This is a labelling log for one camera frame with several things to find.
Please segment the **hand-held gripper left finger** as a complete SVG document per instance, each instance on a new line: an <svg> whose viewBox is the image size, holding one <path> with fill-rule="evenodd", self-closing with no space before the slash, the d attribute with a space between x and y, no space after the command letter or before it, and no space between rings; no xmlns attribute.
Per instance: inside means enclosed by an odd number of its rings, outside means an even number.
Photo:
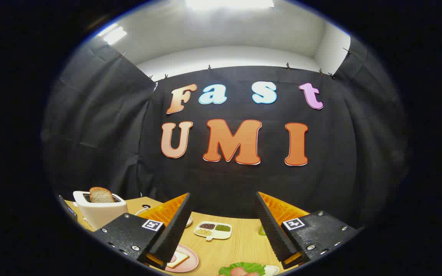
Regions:
<svg viewBox="0 0 442 276"><path fill-rule="evenodd" d="M185 193L137 215L123 213L92 236L131 261L165 270L190 215L191 194Z"/></svg>

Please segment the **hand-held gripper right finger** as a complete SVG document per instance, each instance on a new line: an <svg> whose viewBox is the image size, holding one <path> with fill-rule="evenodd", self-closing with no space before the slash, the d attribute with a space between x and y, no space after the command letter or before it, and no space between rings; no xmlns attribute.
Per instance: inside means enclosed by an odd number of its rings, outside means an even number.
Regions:
<svg viewBox="0 0 442 276"><path fill-rule="evenodd" d="M316 261L360 232L327 211L309 213L262 192L256 192L256 211L284 269Z"/></svg>

